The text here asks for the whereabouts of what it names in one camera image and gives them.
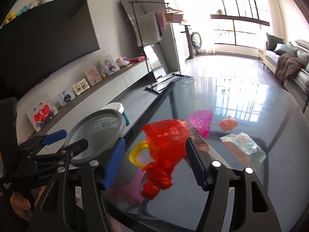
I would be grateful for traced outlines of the person's left hand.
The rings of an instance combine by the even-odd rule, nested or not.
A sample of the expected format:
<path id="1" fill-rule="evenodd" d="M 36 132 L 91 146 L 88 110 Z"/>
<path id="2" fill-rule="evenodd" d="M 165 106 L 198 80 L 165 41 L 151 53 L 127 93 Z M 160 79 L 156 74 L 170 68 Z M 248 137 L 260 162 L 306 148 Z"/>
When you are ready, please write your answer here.
<path id="1" fill-rule="evenodd" d="M 26 198 L 19 195 L 19 193 L 13 193 L 10 197 L 10 203 L 13 211 L 16 213 L 17 216 L 30 222 L 31 217 L 30 215 L 26 214 L 26 212 L 30 210 L 31 205 Z"/>

